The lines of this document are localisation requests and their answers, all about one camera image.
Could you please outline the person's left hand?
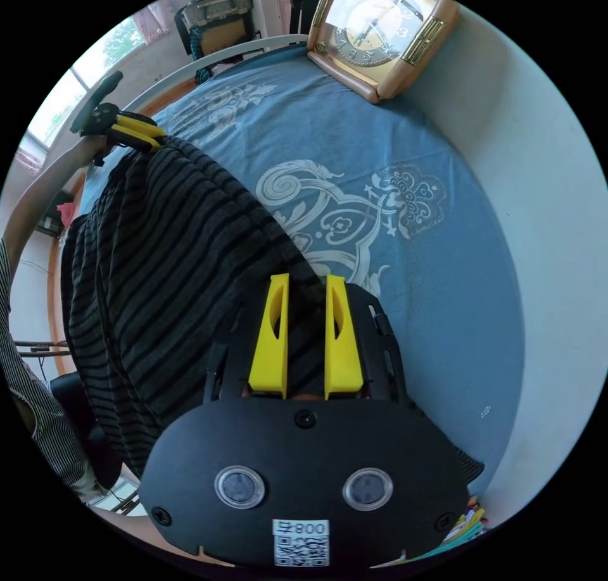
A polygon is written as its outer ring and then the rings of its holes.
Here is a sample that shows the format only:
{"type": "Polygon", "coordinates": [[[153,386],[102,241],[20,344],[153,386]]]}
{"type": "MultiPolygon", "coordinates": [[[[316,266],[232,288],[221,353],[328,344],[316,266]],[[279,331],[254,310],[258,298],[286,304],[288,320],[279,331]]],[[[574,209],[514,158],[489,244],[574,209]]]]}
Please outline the person's left hand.
{"type": "Polygon", "coordinates": [[[77,168],[85,168],[95,164],[96,160],[103,159],[114,148],[105,135],[87,135],[81,137],[74,145],[73,162],[77,168]]]}

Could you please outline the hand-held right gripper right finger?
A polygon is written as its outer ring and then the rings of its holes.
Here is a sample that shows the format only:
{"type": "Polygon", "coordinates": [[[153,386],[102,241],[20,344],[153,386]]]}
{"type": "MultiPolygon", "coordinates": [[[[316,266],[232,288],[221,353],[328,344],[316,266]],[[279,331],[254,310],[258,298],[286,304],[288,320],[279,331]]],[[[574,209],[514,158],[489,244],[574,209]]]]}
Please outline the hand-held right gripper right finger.
{"type": "Polygon", "coordinates": [[[356,396],[364,378],[344,278],[326,277],[324,397],[356,396]]]}

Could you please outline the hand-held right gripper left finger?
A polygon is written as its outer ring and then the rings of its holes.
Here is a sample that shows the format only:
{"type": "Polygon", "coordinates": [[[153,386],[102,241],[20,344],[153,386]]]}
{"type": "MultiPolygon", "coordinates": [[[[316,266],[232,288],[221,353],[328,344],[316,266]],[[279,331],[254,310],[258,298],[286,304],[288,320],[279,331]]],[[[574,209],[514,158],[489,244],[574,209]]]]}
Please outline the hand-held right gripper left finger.
{"type": "Polygon", "coordinates": [[[252,392],[286,398],[289,275],[273,275],[263,307],[248,384],[252,392]]]}

